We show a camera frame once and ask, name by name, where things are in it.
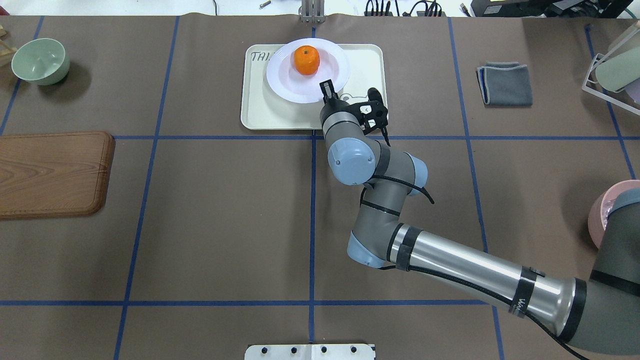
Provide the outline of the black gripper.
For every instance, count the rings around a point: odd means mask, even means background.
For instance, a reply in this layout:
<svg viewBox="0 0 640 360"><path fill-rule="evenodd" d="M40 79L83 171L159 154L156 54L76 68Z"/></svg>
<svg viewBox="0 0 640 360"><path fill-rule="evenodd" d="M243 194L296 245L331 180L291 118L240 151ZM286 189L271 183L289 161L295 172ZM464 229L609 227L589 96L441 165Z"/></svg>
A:
<svg viewBox="0 0 640 360"><path fill-rule="evenodd" d="M360 127L364 135L369 135L375 130L380 130L384 136L388 135L389 111L386 105L384 105L382 94L377 88L368 89L366 94L368 101L348 104L339 98L331 79L320 82L319 86L324 103L320 112L323 133L327 133L332 127L332 125L329 124L330 116L338 113L346 113L354 118L353 122Z"/></svg>

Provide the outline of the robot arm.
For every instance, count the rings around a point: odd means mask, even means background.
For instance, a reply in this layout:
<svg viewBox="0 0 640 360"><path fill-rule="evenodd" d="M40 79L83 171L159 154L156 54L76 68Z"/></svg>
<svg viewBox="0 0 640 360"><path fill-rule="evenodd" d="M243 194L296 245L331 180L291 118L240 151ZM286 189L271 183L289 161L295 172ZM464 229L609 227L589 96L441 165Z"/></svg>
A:
<svg viewBox="0 0 640 360"><path fill-rule="evenodd" d="M591 353L637 356L640 335L639 189L613 201L589 278L555 278L400 221L409 196L426 190L428 169L408 152L371 139L387 136L387 109L375 88L350 104L331 80L319 84L327 162L338 182L363 186L349 257L375 269L439 278L519 318L530 319L579 359Z"/></svg>

